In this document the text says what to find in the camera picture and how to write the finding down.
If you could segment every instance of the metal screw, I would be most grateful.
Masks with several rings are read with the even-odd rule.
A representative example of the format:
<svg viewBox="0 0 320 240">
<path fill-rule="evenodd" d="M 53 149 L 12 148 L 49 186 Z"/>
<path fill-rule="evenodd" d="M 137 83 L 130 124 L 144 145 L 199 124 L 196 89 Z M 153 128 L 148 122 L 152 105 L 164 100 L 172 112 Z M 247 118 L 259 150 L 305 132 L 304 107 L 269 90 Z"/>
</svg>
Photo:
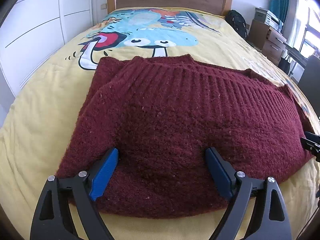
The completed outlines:
<svg viewBox="0 0 320 240">
<path fill-rule="evenodd" d="M 48 181 L 54 181 L 55 178 L 56 177 L 54 175 L 51 175 L 51 176 L 48 177 Z"/>
<path fill-rule="evenodd" d="M 238 171 L 237 172 L 237 176 L 240 178 L 244 178 L 245 177 L 245 173 L 243 171 Z"/>
<path fill-rule="evenodd" d="M 87 172 L 86 171 L 81 171 L 81 172 L 79 172 L 79 177 L 85 177 L 85 176 L 87 176 Z"/>
<path fill-rule="evenodd" d="M 275 178 L 273 178 L 273 177 L 268 177 L 268 181 L 273 183 L 273 182 L 275 182 L 276 180 L 275 180 Z"/>
</svg>

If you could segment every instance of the cartoon print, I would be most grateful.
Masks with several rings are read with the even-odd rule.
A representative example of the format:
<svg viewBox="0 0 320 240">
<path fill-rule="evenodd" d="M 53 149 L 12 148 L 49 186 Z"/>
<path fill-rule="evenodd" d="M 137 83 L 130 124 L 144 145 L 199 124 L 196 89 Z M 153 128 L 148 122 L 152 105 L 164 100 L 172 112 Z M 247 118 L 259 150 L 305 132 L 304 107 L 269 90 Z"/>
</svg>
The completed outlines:
<svg viewBox="0 0 320 240">
<path fill-rule="evenodd" d="M 110 14 L 104 20 L 105 23 L 107 21 L 104 28 L 92 31 L 87 35 L 90 40 L 79 44 L 83 45 L 79 66 L 86 70 L 96 69 L 97 63 L 93 61 L 92 53 L 104 49 L 135 46 L 152 49 L 152 57 L 166 57 L 168 47 L 198 44 L 193 35 L 180 30 L 181 24 L 178 23 L 180 28 L 175 27 L 177 22 L 170 23 L 170 27 L 165 29 L 149 27 L 162 17 L 161 13 L 152 9 L 123 10 Z"/>
<path fill-rule="evenodd" d="M 219 17 L 211 17 L 210 15 L 201 15 L 200 20 L 202 22 L 215 26 L 218 29 L 222 28 L 224 24 L 227 24 L 225 20 Z"/>
<path fill-rule="evenodd" d="M 208 27 L 202 22 L 202 21 L 205 21 L 203 17 L 202 17 L 202 21 L 200 21 L 199 17 L 192 12 L 178 11 L 178 12 L 171 12 L 171 14 L 165 14 L 165 15 L 163 15 L 162 13 L 161 18 L 158 21 L 161 23 L 162 26 L 169 27 L 169 28 L 181 29 L 183 26 L 193 26 L 193 27 L 209 29 L 218 33 L 218 31 Z"/>
</svg>

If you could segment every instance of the printer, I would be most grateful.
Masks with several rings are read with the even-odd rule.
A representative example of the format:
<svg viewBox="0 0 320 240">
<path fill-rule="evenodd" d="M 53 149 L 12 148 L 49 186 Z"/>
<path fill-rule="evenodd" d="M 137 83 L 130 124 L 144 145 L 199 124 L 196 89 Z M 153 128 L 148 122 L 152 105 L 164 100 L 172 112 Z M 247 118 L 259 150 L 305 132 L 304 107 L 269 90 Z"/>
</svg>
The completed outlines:
<svg viewBox="0 0 320 240">
<path fill-rule="evenodd" d="M 262 22 L 271 26 L 276 31 L 281 33 L 283 22 L 280 21 L 272 12 L 263 8 L 256 8 L 254 19 L 258 22 Z"/>
</svg>

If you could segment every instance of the yellow bedspread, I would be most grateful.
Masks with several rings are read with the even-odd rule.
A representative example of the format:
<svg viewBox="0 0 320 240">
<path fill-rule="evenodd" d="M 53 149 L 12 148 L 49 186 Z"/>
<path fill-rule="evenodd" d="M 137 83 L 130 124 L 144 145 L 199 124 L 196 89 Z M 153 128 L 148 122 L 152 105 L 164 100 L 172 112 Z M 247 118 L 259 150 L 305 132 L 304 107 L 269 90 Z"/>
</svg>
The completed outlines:
<svg viewBox="0 0 320 240">
<path fill-rule="evenodd" d="M 184 54 L 228 68 L 251 68 L 276 85 L 287 83 L 315 132 L 320 133 L 316 114 L 298 87 L 222 17 L 181 8 L 115 11 L 76 36 L 34 73 L 0 129 L 0 204 L 25 239 L 29 239 L 43 185 L 56 172 L 70 141 L 99 59 Z M 313 158 L 280 185 L 294 239 L 316 209 L 319 175 L 319 163 Z M 253 200 L 249 207 L 252 210 Z M 75 207 L 71 211 L 79 236 L 86 239 Z M 171 220 L 101 216 L 115 239 L 194 240 L 208 239 L 223 212 Z M 250 215 L 247 212 L 238 239 Z"/>
</svg>

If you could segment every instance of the black backpack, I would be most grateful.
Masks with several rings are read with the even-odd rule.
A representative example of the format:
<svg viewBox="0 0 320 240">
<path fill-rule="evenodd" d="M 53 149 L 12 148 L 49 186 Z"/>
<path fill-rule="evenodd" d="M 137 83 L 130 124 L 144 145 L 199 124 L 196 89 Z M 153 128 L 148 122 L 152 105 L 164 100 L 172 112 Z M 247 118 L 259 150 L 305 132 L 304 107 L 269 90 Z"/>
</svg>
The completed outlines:
<svg viewBox="0 0 320 240">
<path fill-rule="evenodd" d="M 247 39 L 247 29 L 245 28 L 246 23 L 240 13 L 235 10 L 231 10 L 226 15 L 226 22 L 244 39 Z"/>
</svg>

